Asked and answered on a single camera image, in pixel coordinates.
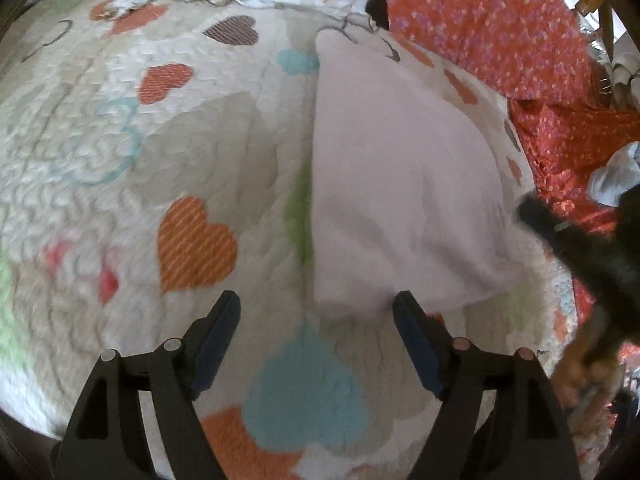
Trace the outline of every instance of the blue heart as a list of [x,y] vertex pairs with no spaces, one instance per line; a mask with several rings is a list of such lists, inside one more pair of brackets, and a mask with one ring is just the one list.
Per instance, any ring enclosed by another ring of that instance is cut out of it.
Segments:
[[369,413],[353,372],[308,326],[269,359],[254,379],[242,419],[256,444],[295,452],[361,439]]
[[320,68],[320,60],[314,54],[303,54],[293,48],[279,51],[278,63],[288,75],[311,74]]

